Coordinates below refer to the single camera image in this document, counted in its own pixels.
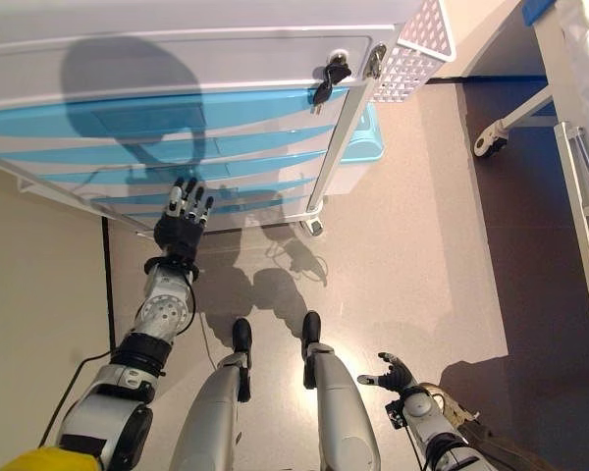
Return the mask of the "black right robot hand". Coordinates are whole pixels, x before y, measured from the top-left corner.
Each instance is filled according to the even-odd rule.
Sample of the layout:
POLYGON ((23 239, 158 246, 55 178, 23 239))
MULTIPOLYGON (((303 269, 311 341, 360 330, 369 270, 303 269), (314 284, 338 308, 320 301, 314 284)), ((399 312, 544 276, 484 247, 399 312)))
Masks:
POLYGON ((415 380, 407 366, 393 353, 379 352, 377 356, 388 364, 388 371, 382 375, 359 375, 357 382, 364 386, 379 387, 401 394, 415 385, 415 380))

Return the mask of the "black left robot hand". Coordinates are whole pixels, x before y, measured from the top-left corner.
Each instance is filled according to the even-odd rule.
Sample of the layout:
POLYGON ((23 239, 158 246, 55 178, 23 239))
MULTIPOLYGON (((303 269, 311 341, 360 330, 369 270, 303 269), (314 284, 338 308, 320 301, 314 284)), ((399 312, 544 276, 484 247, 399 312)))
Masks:
POLYGON ((194 262, 213 202, 198 179, 175 181, 154 229, 154 240, 168 257, 194 262))

